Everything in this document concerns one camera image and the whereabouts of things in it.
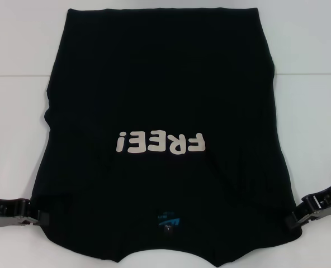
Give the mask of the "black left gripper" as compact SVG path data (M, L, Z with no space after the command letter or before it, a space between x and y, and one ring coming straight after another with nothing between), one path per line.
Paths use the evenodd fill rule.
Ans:
M7 226L48 226L49 213L34 211L28 214L28 199L0 199L0 227Z

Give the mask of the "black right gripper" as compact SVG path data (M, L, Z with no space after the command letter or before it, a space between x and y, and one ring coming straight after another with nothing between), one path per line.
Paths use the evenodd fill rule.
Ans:
M306 213L291 212L285 218L285 225L289 231L300 228L310 221L322 219L331 215L331 186L317 193L302 198Z

